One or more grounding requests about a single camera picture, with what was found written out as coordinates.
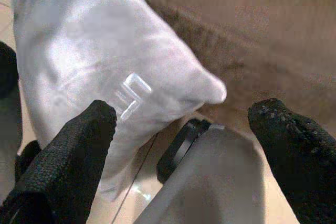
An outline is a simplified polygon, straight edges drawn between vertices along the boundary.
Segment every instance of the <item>tile floor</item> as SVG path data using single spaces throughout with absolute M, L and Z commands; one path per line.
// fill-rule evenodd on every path
M 10 0 L 0 0 L 0 40 L 15 49 L 13 16 L 10 4 Z M 23 97 L 22 105 L 24 130 L 24 143 L 22 147 L 24 147 L 27 143 L 34 140 L 35 136 Z M 128 168 L 127 176 L 124 181 L 126 189 L 120 194 L 116 201 L 112 203 L 106 202 L 100 197 L 96 197 L 91 208 L 88 224 L 132 224 L 136 220 L 137 216 L 162 187 L 157 181 L 155 173 L 155 166 L 158 160 L 182 125 L 191 116 L 192 115 L 189 115 L 172 123 L 139 150 L 132 165 Z M 297 224 L 298 222 L 273 178 L 267 162 L 265 162 L 264 166 L 264 187 L 266 204 L 265 223 Z

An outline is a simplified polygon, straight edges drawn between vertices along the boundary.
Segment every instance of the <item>pillowcase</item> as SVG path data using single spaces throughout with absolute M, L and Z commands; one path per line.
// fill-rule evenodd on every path
M 152 135 L 226 98 L 224 84 L 144 0 L 13 0 L 13 7 L 18 72 L 41 147 L 95 99 L 117 111 L 98 188 L 109 200 Z

